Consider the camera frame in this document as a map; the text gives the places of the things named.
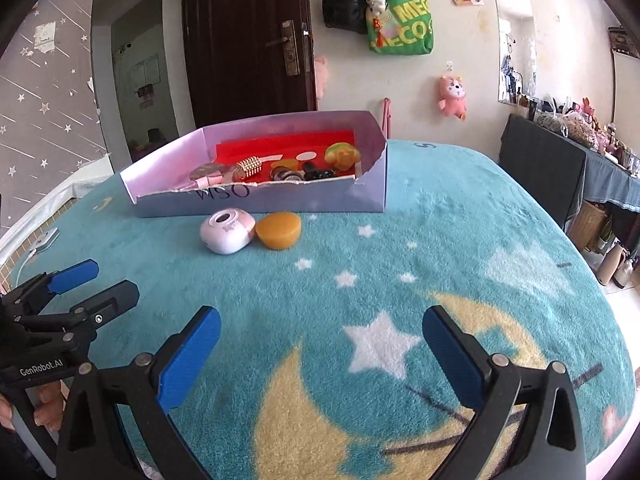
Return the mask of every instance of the yellow moon pattern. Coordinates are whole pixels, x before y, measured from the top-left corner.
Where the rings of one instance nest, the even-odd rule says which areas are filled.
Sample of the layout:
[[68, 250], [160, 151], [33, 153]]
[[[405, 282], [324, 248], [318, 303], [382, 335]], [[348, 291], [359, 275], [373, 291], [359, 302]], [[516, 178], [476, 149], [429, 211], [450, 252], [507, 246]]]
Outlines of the yellow moon pattern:
[[[514, 362], [521, 366], [546, 368], [547, 362], [535, 340], [509, 314], [492, 305], [453, 294], [425, 291], [417, 291], [417, 294], [444, 306], [464, 332], [478, 334], [500, 327], [505, 337], [518, 349]], [[467, 419], [471, 419], [473, 414], [461, 406], [457, 411]], [[420, 438], [387, 443], [384, 446], [385, 455], [394, 468], [380, 475], [378, 480], [427, 479], [451, 451], [453, 443], [437, 449], [415, 452], [402, 450], [408, 446], [457, 436], [464, 430], [464, 425], [451, 417], [440, 428]], [[502, 432], [481, 478], [489, 478], [494, 473], [516, 431], [517, 424], [512, 424]], [[255, 426], [254, 461], [257, 478], [353, 480], [352, 476], [340, 472], [340, 465], [347, 457], [349, 444], [357, 439], [334, 426], [309, 398], [300, 376], [300, 350], [294, 348], [271, 376]]]

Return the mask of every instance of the orange soap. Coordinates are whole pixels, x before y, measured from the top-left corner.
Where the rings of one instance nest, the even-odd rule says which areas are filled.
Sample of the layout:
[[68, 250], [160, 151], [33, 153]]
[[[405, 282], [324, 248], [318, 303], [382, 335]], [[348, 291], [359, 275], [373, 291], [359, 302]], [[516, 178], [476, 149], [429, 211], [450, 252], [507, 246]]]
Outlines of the orange soap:
[[271, 213], [257, 221], [255, 233], [260, 241], [274, 251], [289, 249], [300, 238], [302, 220], [295, 213]]

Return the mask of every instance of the wooden door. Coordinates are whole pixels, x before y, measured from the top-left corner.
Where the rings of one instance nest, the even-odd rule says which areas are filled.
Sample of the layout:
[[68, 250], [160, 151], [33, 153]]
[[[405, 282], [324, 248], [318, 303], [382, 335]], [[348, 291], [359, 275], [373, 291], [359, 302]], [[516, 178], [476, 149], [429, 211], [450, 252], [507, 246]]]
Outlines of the wooden door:
[[[316, 109], [308, 0], [183, 0], [183, 12], [196, 126]], [[298, 75], [287, 75], [283, 44], [273, 44], [285, 20]]]

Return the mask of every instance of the door handle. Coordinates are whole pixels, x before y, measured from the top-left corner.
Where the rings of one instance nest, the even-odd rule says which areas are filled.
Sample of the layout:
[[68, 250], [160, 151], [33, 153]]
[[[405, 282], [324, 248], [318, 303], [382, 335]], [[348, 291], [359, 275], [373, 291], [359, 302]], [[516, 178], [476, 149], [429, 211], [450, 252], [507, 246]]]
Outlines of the door handle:
[[265, 44], [264, 46], [276, 46], [278, 44], [283, 44], [286, 41], [289, 41], [289, 38], [279, 38], [278, 40], [270, 41], [269, 43]]
[[288, 76], [300, 74], [300, 65], [298, 63], [298, 45], [296, 43], [296, 30], [293, 20], [285, 20], [280, 24], [282, 36], [277, 40], [270, 41], [265, 47], [282, 45], [284, 54], [284, 67]]

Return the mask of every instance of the floor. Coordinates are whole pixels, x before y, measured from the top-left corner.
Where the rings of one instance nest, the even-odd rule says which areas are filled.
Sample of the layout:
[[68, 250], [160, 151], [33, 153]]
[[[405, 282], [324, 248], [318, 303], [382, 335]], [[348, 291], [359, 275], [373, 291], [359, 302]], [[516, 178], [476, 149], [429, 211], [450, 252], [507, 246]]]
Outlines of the floor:
[[[591, 269], [597, 269], [603, 256], [583, 251], [582, 256]], [[626, 346], [631, 357], [634, 370], [640, 368], [640, 338], [637, 330], [640, 328], [640, 268], [631, 275], [625, 288], [619, 288], [613, 280], [607, 286], [600, 285], [605, 297], [616, 316], [620, 330], [625, 337]]]

